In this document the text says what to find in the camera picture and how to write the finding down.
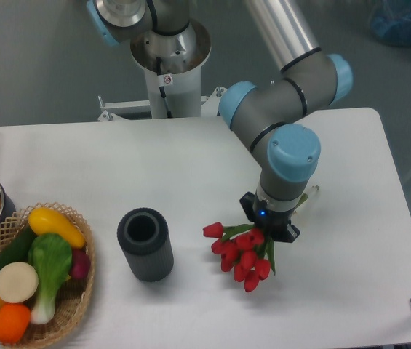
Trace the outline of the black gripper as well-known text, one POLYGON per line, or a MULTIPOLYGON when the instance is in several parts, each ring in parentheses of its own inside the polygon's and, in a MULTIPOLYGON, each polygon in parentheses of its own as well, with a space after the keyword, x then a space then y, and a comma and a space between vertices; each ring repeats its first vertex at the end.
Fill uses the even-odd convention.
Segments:
POLYGON ((242 209, 250 222, 261 229, 275 242, 292 243, 300 231, 290 219, 294 209, 278 212, 270 209, 264 200, 258 201, 257 195, 247 192, 240 199, 242 209))

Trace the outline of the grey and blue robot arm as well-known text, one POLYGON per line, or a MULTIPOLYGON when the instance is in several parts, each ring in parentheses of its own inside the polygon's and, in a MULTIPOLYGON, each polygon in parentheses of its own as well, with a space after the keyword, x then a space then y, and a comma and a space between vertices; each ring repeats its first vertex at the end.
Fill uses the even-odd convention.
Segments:
MULTIPOLYGON (((256 191, 240 201, 248 220, 271 240, 291 243, 299 236, 291 217, 321 153, 319 138, 299 120, 346 96, 353 74, 340 55, 323 53, 294 1, 245 5, 282 76, 266 89, 234 84, 218 113, 261 168, 256 191)), ((130 43, 153 118, 200 115, 211 42, 187 1, 88 1, 87 9, 108 44, 130 43)))

